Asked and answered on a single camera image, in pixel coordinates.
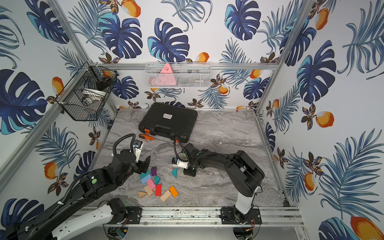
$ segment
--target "tropical leaf wallpaper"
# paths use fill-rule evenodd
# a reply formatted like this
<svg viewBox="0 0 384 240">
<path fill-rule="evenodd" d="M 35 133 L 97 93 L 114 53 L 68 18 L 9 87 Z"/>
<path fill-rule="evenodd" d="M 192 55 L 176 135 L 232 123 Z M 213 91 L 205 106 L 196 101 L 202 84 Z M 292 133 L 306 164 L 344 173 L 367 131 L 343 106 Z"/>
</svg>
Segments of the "tropical leaf wallpaper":
<svg viewBox="0 0 384 240">
<path fill-rule="evenodd" d="M 303 2 L 151 0 L 148 4 L 139 0 L 69 0 L 61 7 L 90 59 L 100 64 L 277 63 Z M 292 53 L 295 61 L 315 34 L 313 28 L 303 30 Z M 68 69 L 77 69 L 74 53 L 61 48 L 60 55 Z M 151 89 L 144 71 L 119 73 L 111 95 L 118 108 L 146 108 L 155 101 L 175 101 L 193 108 L 188 103 L 196 99 L 202 101 L 201 108 L 250 109 L 257 107 L 272 71 L 213 71 L 212 83 L 217 75 L 222 83 L 203 89 L 177 88 L 177 93 Z"/>
<path fill-rule="evenodd" d="M 284 48 L 300 4 L 263 22 L 271 52 Z M 316 0 L 257 109 L 311 240 L 384 239 L 384 114 L 372 105 L 384 100 L 383 19 L 382 0 Z"/>
<path fill-rule="evenodd" d="M 83 0 L 73 6 L 78 11 L 74 19 L 80 17 L 80 11 L 90 10 L 93 4 L 96 3 Z M 99 13 L 106 14 L 106 7 L 100 7 Z M 89 12 L 87 17 L 92 19 L 94 15 Z M 91 41 L 100 44 L 98 51 L 101 53 L 100 49 L 104 49 L 104 58 L 108 59 L 110 44 L 97 34 L 101 31 L 99 16 L 88 22 L 93 22 L 96 28 L 87 28 L 86 33 L 95 35 Z M 134 25 L 123 23 L 117 28 L 115 22 L 109 24 L 120 34 L 134 31 Z M 0 3 L 0 168 L 39 124 L 82 64 L 46 0 Z M 121 85 L 120 91 L 127 94 L 125 87 L 131 83 L 127 85 L 123 79 Z M 66 113 L 59 114 L 0 194 L 0 240 L 5 239 L 5 227 L 43 212 L 64 195 L 74 176 L 91 167 L 114 113 L 114 109 L 106 105 L 98 121 L 92 122 L 75 122 Z M 89 133 L 93 129 L 97 129 L 99 137 L 90 145 Z"/>
</svg>

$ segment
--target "white wire basket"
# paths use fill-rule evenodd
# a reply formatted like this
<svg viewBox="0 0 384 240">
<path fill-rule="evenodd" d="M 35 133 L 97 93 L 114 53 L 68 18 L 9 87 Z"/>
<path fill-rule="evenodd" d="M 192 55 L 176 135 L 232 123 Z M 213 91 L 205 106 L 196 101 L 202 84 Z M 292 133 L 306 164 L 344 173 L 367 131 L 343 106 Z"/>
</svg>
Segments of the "white wire basket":
<svg viewBox="0 0 384 240">
<path fill-rule="evenodd" d="M 160 73 L 166 63 L 146 63 L 151 88 L 207 88 L 212 85 L 211 63 L 169 63 L 173 73 Z"/>
</svg>

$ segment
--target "screwdriver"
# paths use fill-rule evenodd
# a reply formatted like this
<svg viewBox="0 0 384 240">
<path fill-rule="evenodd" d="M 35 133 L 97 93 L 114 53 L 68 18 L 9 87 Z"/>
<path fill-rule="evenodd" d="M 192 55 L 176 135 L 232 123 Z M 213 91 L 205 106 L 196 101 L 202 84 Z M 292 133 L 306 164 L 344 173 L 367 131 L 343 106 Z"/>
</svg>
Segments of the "screwdriver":
<svg viewBox="0 0 384 240">
<path fill-rule="evenodd" d="M 162 140 L 162 139 L 154 138 L 154 137 L 151 137 L 151 136 L 146 135 L 146 134 L 140 134 L 139 138 L 146 139 L 146 140 L 151 140 L 151 141 L 156 139 L 156 140 L 160 140 L 160 141 L 163 141 L 163 142 L 173 143 L 173 142 L 170 142 L 170 141 L 165 141 L 165 140 Z"/>
</svg>

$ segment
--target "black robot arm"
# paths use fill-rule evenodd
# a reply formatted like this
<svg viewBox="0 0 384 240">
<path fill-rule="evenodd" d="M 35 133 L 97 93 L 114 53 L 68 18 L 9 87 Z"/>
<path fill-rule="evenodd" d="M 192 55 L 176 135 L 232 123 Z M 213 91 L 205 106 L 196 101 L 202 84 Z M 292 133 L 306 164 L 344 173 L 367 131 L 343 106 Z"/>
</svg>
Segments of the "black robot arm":
<svg viewBox="0 0 384 240">
<path fill-rule="evenodd" d="M 149 161 L 147 159 L 146 162 L 137 162 L 136 156 L 131 150 L 122 150 L 120 154 L 114 155 L 108 166 L 80 175 L 80 179 L 74 180 L 73 186 L 68 187 L 65 196 L 44 212 L 29 221 L 13 223 L 8 226 L 6 228 L 7 239 L 53 239 L 51 232 L 58 225 L 82 207 L 123 185 L 134 172 L 146 172 Z M 108 202 L 108 205 L 114 212 L 118 213 L 122 202 L 120 199 L 114 199 L 114 201 Z M 115 214 L 110 223 L 116 223 L 118 221 L 116 218 L 124 219 L 124 216 L 124 212 L 121 216 Z"/>
<path fill-rule="evenodd" d="M 197 168 L 206 167 L 224 170 L 236 189 L 246 197 L 254 194 L 265 176 L 259 166 L 244 151 L 239 150 L 235 154 L 220 154 L 208 149 L 199 151 L 190 143 L 184 148 L 194 165 L 184 169 L 184 174 L 194 177 Z"/>
</svg>

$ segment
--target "wire basket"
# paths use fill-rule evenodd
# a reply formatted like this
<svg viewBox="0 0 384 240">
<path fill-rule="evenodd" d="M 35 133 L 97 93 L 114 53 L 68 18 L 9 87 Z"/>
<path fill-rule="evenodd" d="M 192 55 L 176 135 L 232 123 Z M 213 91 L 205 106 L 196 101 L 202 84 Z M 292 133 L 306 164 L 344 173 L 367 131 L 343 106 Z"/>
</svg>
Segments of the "wire basket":
<svg viewBox="0 0 384 240">
<path fill-rule="evenodd" d="M 211 63 L 169 63 L 173 73 L 160 73 L 166 63 L 146 63 L 151 88 L 207 88 L 212 83 Z"/>
<path fill-rule="evenodd" d="M 89 66 L 85 62 L 74 76 L 77 74 L 82 76 L 76 86 L 64 100 L 57 102 L 75 121 L 97 121 L 118 73 L 102 66 Z"/>
</svg>

